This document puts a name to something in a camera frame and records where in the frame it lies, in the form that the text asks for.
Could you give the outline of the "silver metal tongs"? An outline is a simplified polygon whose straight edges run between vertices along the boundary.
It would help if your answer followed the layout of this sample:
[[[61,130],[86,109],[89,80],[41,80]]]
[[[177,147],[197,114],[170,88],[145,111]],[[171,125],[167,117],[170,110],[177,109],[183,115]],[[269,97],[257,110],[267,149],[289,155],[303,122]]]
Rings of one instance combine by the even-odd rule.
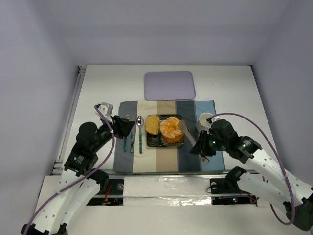
[[[188,138],[190,144],[192,145],[192,147],[194,147],[196,145],[196,140],[193,137],[193,135],[190,133],[188,126],[186,124],[186,122],[184,120],[180,120],[179,121],[179,128],[182,130],[182,132],[184,133],[184,135]],[[208,160],[207,157],[202,156],[202,155],[198,155],[199,158],[201,159],[201,161],[204,163],[204,165],[208,165],[210,163],[210,161]]]

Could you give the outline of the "yellow bread slice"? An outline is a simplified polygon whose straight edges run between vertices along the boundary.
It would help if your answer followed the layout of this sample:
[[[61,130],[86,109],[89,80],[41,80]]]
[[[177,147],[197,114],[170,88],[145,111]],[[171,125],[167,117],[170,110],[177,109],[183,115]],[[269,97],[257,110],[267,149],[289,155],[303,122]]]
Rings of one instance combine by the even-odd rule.
[[[159,132],[160,119],[158,115],[148,115],[145,124],[145,130],[151,135],[157,135]]]

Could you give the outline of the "round orange bundt cake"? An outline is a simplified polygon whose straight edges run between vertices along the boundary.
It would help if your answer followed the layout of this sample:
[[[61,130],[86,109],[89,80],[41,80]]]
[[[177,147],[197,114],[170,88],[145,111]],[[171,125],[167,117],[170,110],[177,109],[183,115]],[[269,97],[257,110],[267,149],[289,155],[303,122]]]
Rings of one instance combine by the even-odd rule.
[[[174,116],[168,117],[160,123],[160,132],[165,141],[176,143],[180,141],[184,133],[179,127],[180,120]]]

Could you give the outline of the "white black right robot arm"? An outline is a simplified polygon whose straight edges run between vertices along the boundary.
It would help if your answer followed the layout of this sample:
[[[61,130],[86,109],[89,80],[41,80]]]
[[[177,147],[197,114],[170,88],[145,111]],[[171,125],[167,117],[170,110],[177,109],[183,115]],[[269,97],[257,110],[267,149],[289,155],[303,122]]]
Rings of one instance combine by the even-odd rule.
[[[190,154],[212,157],[224,151],[264,177],[259,180],[241,167],[230,170],[224,178],[211,181],[214,195],[253,194],[286,214],[289,222],[303,231],[313,226],[313,187],[279,165],[261,145],[248,136],[239,136],[230,122],[213,122],[201,131]]]

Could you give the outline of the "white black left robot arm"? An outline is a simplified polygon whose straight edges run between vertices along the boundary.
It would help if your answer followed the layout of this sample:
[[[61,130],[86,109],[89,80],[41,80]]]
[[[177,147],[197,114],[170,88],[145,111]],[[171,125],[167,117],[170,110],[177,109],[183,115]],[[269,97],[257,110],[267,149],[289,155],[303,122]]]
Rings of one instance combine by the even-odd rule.
[[[66,235],[87,203],[100,191],[107,191],[109,175],[95,168],[97,152],[110,140],[129,135],[134,121],[113,116],[97,127],[85,122],[79,127],[76,143],[64,164],[55,193],[41,205],[23,235]]]

